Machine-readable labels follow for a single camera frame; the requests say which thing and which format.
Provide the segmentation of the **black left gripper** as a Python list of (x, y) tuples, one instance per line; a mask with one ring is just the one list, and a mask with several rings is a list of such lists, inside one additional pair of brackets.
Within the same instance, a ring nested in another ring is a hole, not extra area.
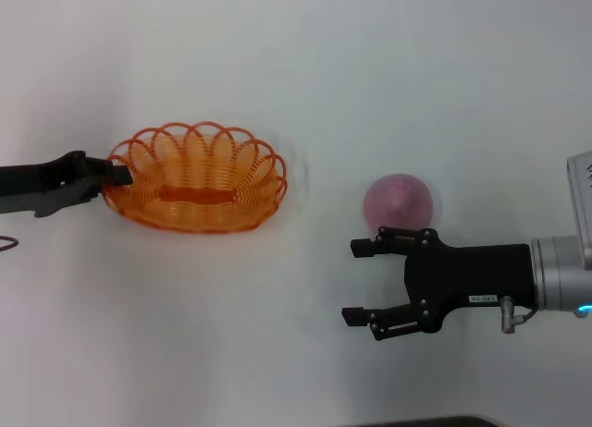
[(33, 212), (47, 217), (96, 199), (103, 185), (132, 183), (125, 165), (86, 157), (83, 151), (37, 165), (0, 166), (0, 214)]

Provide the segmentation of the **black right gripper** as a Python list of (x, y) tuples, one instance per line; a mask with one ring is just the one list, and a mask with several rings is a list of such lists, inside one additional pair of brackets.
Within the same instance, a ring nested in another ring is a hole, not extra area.
[(349, 327), (368, 326), (376, 341), (420, 331), (435, 333), (449, 313), (496, 307), (504, 297), (518, 307), (535, 308), (533, 266), (526, 244), (454, 248), (443, 243), (434, 229), (381, 226), (374, 239), (353, 239), (350, 247), (357, 259), (406, 256), (404, 284), (410, 304), (341, 310)]

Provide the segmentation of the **pink peach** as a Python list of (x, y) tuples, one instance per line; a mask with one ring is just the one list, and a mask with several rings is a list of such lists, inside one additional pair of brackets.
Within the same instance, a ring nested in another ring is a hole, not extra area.
[(383, 226), (413, 231), (430, 227), (433, 213), (429, 188), (411, 175), (382, 177), (364, 195), (364, 220), (375, 233)]

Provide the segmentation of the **orange plastic woven basket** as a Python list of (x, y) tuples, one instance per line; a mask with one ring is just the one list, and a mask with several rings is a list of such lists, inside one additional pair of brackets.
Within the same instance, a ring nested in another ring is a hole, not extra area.
[(188, 234), (250, 231), (278, 211), (288, 170), (251, 131), (212, 121), (144, 128), (109, 154), (131, 184), (103, 188), (105, 203), (143, 226)]

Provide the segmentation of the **dark rounded robot base edge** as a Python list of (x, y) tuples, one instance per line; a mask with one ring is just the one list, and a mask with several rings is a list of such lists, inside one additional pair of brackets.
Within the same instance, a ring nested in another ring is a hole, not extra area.
[(477, 416), (448, 416), (406, 421), (384, 421), (356, 424), (351, 427), (501, 427), (497, 423)]

